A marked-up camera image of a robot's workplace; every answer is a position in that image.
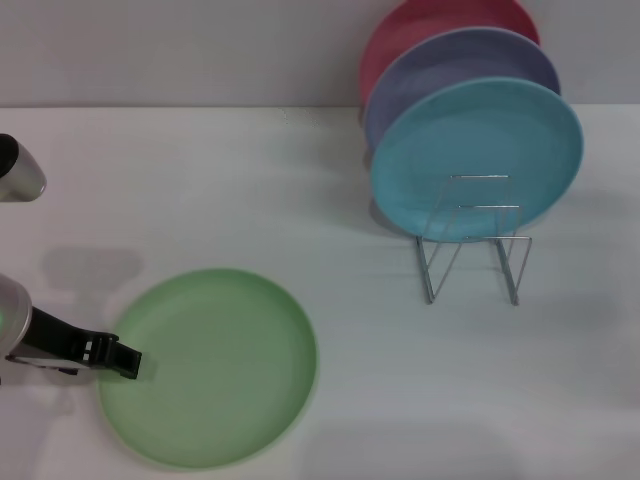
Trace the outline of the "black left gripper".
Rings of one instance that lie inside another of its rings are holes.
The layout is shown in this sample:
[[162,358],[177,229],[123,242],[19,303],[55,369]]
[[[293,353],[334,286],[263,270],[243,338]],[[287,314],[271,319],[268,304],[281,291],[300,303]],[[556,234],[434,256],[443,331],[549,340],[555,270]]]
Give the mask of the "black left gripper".
[[81,369],[108,370],[126,379],[138,377],[142,353],[114,334],[82,329],[33,307],[26,333],[4,358],[13,363],[77,375]]

